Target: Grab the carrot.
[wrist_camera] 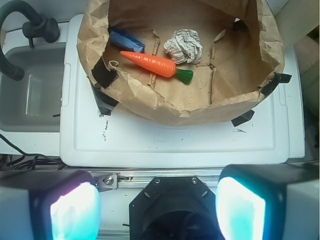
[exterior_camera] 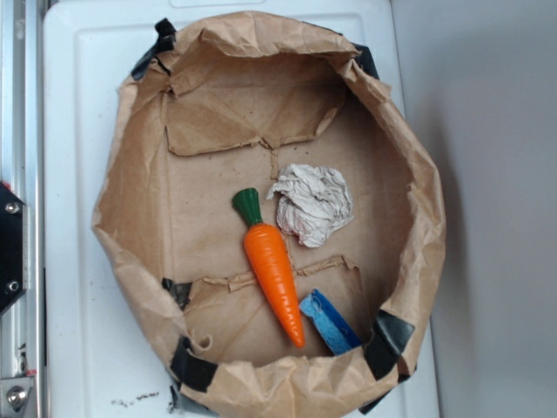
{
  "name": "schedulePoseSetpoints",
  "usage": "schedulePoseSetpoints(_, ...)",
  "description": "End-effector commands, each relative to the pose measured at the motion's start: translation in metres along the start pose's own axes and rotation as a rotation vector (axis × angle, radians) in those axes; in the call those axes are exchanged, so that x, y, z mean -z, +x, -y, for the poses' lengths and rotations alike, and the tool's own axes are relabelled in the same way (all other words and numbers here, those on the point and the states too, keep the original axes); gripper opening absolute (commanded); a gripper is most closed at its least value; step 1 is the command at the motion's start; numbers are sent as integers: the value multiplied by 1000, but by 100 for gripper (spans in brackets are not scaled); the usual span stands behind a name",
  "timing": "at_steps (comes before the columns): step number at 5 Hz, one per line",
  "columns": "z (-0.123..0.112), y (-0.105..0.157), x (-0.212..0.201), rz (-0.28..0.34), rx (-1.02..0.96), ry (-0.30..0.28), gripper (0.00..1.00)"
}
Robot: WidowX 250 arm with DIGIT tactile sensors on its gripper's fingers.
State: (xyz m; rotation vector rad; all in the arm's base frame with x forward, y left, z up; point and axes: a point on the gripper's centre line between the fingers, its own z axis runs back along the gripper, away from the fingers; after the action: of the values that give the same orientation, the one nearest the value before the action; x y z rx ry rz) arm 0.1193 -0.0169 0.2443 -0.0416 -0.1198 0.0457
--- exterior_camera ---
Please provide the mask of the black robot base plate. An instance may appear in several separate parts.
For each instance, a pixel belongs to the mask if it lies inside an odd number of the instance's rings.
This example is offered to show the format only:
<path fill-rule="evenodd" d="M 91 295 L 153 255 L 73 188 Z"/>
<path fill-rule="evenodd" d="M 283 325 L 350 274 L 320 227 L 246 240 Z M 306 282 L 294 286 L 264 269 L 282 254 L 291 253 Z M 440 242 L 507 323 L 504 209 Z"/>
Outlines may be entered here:
<path fill-rule="evenodd" d="M 1 316 L 26 291 L 26 204 L 1 182 Z"/>

